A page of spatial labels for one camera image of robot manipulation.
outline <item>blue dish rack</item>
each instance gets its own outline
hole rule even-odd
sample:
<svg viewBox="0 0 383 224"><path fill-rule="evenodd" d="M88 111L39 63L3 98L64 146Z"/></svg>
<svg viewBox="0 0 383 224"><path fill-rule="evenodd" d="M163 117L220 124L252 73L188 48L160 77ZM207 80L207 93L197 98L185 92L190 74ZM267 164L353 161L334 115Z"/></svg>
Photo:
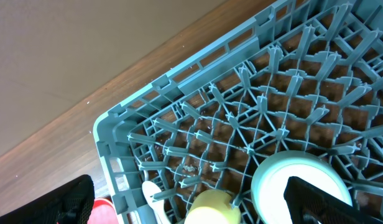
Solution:
<svg viewBox="0 0 383 224"><path fill-rule="evenodd" d="M227 191L242 222L259 223L251 170L283 150L328 162L354 206L375 195L383 219L383 1L276 1L102 114L93 134L120 223L155 220L144 174L173 223L204 189ZM229 173L236 187L223 187Z"/></svg>

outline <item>wooden table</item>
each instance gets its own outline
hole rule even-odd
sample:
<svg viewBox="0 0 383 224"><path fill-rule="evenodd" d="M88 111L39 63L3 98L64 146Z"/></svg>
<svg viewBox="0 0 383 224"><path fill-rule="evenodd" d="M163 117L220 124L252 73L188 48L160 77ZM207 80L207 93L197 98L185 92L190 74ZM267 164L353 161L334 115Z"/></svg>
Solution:
<svg viewBox="0 0 383 224"><path fill-rule="evenodd" d="M0 157L0 216L82 174L107 196L91 134L97 117L272 2L225 2Z"/></svg>

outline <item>spoon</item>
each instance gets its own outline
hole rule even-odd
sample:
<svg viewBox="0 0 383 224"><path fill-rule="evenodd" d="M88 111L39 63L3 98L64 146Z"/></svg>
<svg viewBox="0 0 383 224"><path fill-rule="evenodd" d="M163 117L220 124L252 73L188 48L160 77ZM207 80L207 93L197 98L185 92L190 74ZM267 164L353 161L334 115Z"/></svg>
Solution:
<svg viewBox="0 0 383 224"><path fill-rule="evenodd" d="M171 224L168 219L167 214L165 214L164 210L164 200L159 200L157 202L153 202L153 195L160 193L161 189L157 184L151 181L145 181L142 184L142 192L144 198L147 201L147 204L153 209L153 211L157 214L162 224Z"/></svg>

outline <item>yellow container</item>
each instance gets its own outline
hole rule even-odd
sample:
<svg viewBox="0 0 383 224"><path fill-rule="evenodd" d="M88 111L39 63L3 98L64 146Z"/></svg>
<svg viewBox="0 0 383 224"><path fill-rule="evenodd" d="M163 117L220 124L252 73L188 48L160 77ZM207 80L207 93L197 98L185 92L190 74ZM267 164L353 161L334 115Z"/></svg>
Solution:
<svg viewBox="0 0 383 224"><path fill-rule="evenodd" d="M239 224L240 209L231 209L230 200L230 195L222 190L213 189L202 192L191 205L185 224Z"/></svg>

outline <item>wall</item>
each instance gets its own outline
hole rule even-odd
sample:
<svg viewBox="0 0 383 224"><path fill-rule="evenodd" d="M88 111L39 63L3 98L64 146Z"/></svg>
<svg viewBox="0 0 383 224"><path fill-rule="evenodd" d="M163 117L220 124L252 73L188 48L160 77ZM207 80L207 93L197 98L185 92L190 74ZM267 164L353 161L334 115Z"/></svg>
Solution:
<svg viewBox="0 0 383 224"><path fill-rule="evenodd" d="M223 1L0 0L0 155Z"/></svg>

